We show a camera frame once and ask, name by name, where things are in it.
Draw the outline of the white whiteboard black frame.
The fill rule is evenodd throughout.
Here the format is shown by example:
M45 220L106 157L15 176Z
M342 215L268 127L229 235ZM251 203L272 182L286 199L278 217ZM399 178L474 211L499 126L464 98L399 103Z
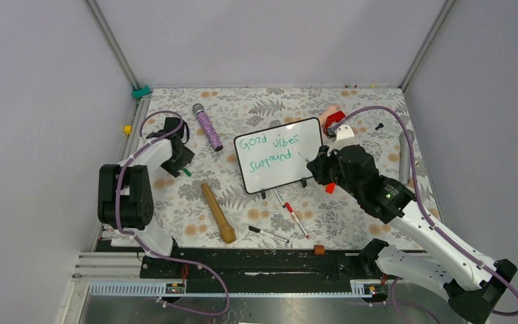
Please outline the white whiteboard black frame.
M256 194L312 177L301 153L313 160L322 146L317 117L241 134L233 139L246 193Z

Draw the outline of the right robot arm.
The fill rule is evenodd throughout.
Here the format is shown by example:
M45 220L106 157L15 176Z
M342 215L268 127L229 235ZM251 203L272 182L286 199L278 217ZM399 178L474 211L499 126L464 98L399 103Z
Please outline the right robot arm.
M411 281L446 300L470 323L485 323L496 312L517 267L507 259L483 255L423 212L416 195L381 175L373 156L360 145L340 150L322 146L307 168L318 184L336 184L367 214L401 231L431 256L429 261L416 258L373 239L360 253L359 267L366 277L384 273Z

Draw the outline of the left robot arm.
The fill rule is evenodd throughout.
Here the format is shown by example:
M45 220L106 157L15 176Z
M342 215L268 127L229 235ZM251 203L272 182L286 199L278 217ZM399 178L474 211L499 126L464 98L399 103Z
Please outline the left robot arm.
M194 158L186 146L189 139L189 127L180 117L166 117L163 129L147 135L136 152L99 170L98 220L131 236L148 256L158 257L156 268L165 277L178 275L183 261L172 253L174 239L154 220L151 177L160 171L179 177Z

